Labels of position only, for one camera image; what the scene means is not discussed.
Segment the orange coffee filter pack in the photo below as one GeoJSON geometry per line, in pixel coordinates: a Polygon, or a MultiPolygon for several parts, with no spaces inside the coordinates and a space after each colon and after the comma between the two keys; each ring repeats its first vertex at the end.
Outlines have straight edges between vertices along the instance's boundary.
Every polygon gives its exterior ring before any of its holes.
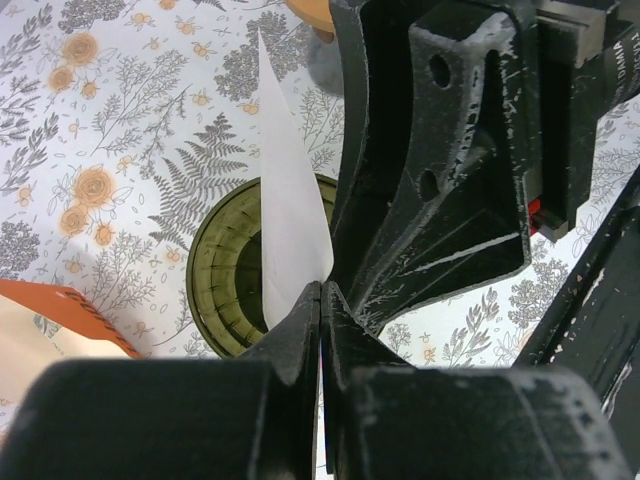
{"type": "Polygon", "coordinates": [[[1,404],[17,404],[50,365],[142,354],[77,290],[1,281],[1,404]]]}

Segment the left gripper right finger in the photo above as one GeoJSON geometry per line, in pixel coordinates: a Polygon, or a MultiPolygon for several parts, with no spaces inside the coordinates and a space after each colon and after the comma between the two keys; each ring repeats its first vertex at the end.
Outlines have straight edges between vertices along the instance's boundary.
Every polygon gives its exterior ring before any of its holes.
{"type": "Polygon", "coordinates": [[[337,479],[629,479],[600,403],[554,366],[419,369],[321,293],[327,471],[337,479]]]}

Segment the green glass dripper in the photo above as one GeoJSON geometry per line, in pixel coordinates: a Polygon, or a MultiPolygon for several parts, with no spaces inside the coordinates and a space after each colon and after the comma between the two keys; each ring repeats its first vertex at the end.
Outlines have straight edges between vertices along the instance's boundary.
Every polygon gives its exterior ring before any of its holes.
{"type": "Polygon", "coordinates": [[[192,242],[186,274],[191,315],[222,358],[237,357],[267,333],[262,313],[260,181],[226,195],[192,242]]]}

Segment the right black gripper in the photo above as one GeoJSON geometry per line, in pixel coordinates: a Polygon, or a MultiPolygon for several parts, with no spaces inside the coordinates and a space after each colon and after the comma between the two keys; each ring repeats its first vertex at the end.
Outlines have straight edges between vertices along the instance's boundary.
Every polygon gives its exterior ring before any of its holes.
{"type": "Polygon", "coordinates": [[[530,229],[552,242],[574,229],[598,121],[639,93],[636,1],[412,2],[402,170],[344,280],[374,332],[519,273],[530,229]]]}

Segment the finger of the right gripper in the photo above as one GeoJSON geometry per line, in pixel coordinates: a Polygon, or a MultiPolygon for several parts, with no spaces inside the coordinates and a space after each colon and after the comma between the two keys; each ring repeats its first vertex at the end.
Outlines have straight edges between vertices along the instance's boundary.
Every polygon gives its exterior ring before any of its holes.
{"type": "Polygon", "coordinates": [[[344,137],[332,217],[335,280],[352,280],[388,212],[411,123],[412,1],[330,4],[344,82],[344,137]]]}

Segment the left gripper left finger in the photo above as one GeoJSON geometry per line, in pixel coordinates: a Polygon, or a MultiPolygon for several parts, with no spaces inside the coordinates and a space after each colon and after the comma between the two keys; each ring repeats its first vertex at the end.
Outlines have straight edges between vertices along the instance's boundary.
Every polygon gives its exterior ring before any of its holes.
{"type": "Polygon", "coordinates": [[[5,479],[311,479],[320,286],[232,359],[77,358],[28,387],[5,479]]]}

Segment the grey glass carafe wooden collar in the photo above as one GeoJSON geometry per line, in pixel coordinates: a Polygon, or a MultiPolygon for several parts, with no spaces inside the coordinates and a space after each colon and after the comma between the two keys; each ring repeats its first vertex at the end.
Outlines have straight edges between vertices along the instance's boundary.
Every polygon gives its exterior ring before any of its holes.
{"type": "Polygon", "coordinates": [[[285,0],[288,9],[311,28],[307,48],[308,71],[324,92],[344,94],[340,52],[335,36],[329,0],[285,0]]]}

